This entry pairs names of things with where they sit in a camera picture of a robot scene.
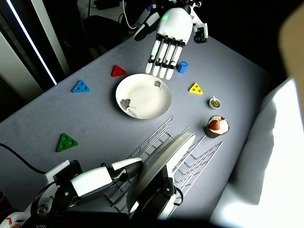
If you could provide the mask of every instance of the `round plate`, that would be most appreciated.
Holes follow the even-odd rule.
[[[155,152],[144,162],[142,170],[132,181],[127,194],[127,208],[130,212],[134,211],[138,197],[149,185],[158,172],[167,165],[168,170],[172,171],[177,163],[192,145],[195,139],[193,133],[179,134],[157,148]]]
[[[168,111],[171,92],[159,78],[147,74],[136,74],[125,78],[116,89],[119,107],[137,119],[149,120]]]

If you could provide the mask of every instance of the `blue block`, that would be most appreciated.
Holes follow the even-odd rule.
[[[72,90],[73,93],[87,93],[90,92],[90,88],[86,85],[83,80],[77,82],[76,86]]]
[[[187,68],[188,68],[188,63],[185,62],[185,61],[181,61],[178,68],[177,68],[177,71],[180,74],[184,74],[187,71]]]

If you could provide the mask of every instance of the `strawberry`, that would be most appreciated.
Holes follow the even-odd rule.
[[[219,130],[219,122],[217,120],[212,121],[209,124],[209,128],[212,129],[212,130],[214,130],[214,131]]]

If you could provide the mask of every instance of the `small cup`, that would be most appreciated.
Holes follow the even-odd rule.
[[[212,99],[210,99],[210,101],[209,101],[209,106],[210,106],[211,109],[219,109],[219,108],[222,106],[222,103],[221,103],[220,100],[218,100],[218,99],[215,98],[215,101],[218,103],[219,106],[218,106],[218,107],[214,107],[214,106],[211,104],[211,102],[213,102],[213,98],[212,98]]]

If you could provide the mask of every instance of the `white frosting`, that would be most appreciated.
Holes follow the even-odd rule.
[[[220,116],[214,116],[210,119],[210,121],[208,122],[208,125],[214,121],[214,120],[217,120],[218,123],[219,123],[219,129],[218,130],[212,130],[210,129],[213,133],[217,133],[217,134],[223,134],[223,133],[226,133],[228,130],[229,130],[229,126],[228,126],[228,123],[225,120],[221,120],[221,117]]]

